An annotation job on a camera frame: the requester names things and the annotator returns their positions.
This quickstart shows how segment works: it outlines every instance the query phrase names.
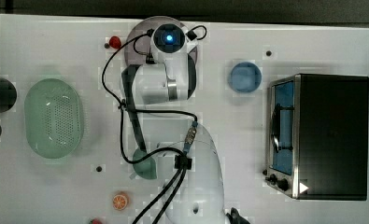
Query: toaster oven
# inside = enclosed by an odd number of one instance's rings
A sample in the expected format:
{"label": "toaster oven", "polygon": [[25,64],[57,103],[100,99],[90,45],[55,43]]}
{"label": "toaster oven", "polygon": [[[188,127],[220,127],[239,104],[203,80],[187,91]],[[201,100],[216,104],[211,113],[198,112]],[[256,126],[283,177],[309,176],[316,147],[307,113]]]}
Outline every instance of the toaster oven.
{"label": "toaster oven", "polygon": [[268,101],[268,185],[300,200],[366,200],[368,77],[298,74],[271,83]]}

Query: white table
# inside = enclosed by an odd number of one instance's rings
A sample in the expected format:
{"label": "white table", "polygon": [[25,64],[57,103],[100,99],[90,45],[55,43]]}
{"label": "white table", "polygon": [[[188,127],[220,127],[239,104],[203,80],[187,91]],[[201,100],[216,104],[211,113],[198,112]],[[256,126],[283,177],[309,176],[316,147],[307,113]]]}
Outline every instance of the white table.
{"label": "white table", "polygon": [[[137,20],[0,15],[0,76],[18,89],[18,101],[0,114],[0,223],[129,223],[158,193],[156,181],[129,178],[119,150],[120,112],[101,86],[100,74],[112,35],[126,37]],[[185,22],[189,27],[198,22]],[[204,23],[209,35],[199,47],[198,86],[189,102],[219,152],[225,205],[256,224],[369,223],[365,202],[293,201],[266,186],[266,86],[296,73],[369,76],[369,29]],[[266,57],[271,50],[273,55]],[[261,87],[239,95],[227,84],[235,63],[247,60],[263,72]],[[119,88],[122,53],[107,73]],[[62,160],[37,156],[27,144],[23,102],[38,80],[61,74],[79,93],[86,116],[79,148]],[[94,171],[97,165],[105,169]],[[114,192],[133,199],[124,212],[111,206]],[[155,217],[161,206],[146,215]]]}

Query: green colander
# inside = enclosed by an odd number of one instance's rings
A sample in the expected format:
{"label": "green colander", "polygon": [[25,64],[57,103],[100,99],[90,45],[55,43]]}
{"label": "green colander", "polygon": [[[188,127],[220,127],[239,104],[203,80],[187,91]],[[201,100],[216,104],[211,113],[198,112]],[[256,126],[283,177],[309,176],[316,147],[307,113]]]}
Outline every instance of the green colander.
{"label": "green colander", "polygon": [[47,159],[68,155],[84,133],[82,103],[65,82],[49,78],[37,82],[24,101],[27,141]]}

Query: small blue bowl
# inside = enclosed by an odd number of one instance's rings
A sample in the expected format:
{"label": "small blue bowl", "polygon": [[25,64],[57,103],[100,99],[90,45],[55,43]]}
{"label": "small blue bowl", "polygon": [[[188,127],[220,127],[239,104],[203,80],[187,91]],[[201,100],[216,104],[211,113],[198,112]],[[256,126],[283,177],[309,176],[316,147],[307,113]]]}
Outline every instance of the small blue bowl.
{"label": "small blue bowl", "polygon": [[237,64],[228,78],[231,88],[240,93],[249,93],[257,90],[261,80],[261,71],[254,63]]}

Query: small orange fruit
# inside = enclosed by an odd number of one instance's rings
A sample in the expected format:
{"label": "small orange fruit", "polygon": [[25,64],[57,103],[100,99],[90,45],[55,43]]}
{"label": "small orange fruit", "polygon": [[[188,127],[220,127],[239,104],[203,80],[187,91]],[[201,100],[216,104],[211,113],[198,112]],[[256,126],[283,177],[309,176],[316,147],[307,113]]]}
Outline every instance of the small orange fruit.
{"label": "small orange fruit", "polygon": [[114,196],[114,199],[112,200],[112,204],[114,208],[119,211],[125,209],[128,203],[129,203],[129,197],[124,192],[118,193],[117,195]]}

